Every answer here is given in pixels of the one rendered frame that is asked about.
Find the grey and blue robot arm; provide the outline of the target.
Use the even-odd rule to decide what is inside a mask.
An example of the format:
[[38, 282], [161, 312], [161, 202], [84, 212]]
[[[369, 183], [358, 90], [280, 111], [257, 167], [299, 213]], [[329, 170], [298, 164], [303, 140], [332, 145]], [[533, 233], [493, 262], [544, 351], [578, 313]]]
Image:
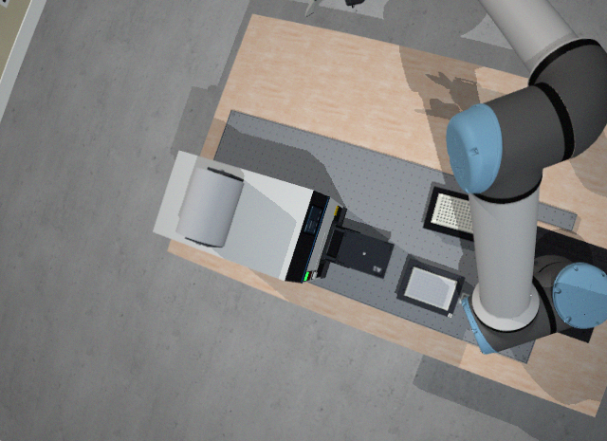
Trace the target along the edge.
[[607, 320], [604, 271], [534, 259], [543, 169], [582, 154], [607, 124], [607, 53], [548, 0], [478, 1], [530, 73], [526, 88], [456, 114], [446, 133], [479, 281], [461, 303], [488, 355]]

